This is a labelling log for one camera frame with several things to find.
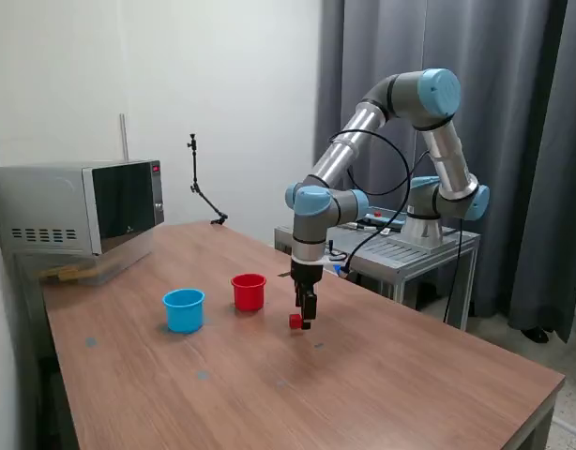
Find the metal pole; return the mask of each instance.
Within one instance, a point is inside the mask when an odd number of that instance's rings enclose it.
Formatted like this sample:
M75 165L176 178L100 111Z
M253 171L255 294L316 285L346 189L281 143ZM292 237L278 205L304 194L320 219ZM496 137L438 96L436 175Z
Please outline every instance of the metal pole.
M126 115L119 114L119 127L121 128L121 150L123 152L123 160L129 161L128 152L128 133L126 132Z

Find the floor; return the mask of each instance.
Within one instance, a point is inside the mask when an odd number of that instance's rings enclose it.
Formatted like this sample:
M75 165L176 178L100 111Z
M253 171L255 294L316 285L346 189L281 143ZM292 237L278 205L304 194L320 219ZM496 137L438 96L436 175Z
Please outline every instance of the floor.
M423 312L442 320L445 306L446 299L443 299L432 303ZM502 316L490 319L470 318L467 324L469 333L564 373L567 379L557 398L554 415L576 427L576 320L574 330L567 344L556 335L550 335L548 344L535 344L519 331L509 328L507 319ZM576 450L576 437L553 424L547 448Z

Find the blue joint cap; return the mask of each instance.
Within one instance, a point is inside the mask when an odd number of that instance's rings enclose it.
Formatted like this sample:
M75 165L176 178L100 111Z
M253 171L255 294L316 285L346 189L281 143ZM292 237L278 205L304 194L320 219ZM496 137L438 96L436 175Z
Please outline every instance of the blue joint cap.
M329 208L332 195L325 187L304 186L295 195L295 214L317 216Z
M416 176L411 180L411 189L421 188L422 186L433 185L438 183L440 177L438 176Z
M297 184L298 183L293 183L292 185L287 187L286 191L284 192L284 201L286 202L286 205L290 209L293 209L295 207L295 189Z
M356 198L356 219L361 220L370 210L370 199L365 192L358 189L351 189Z
M491 198L491 190L488 186L480 185L469 209L465 213L465 220L478 220L486 212L488 201Z
M461 104L461 85L453 72L445 68L425 70L417 81L419 101L436 117L453 115Z

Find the microwave oven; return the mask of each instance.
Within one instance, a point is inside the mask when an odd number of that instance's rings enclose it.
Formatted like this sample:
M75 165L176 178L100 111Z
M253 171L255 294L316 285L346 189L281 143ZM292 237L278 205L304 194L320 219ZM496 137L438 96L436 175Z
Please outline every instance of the microwave oven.
M13 253L103 255L164 220L160 163L0 167L0 240Z

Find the black shoe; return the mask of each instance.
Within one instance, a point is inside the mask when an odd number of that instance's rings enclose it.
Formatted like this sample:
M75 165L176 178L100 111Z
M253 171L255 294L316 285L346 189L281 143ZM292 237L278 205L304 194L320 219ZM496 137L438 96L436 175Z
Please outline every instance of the black shoe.
M549 337L539 326L530 328L529 330L522 330L522 333L532 342L536 342L537 344L546 344L549 341Z

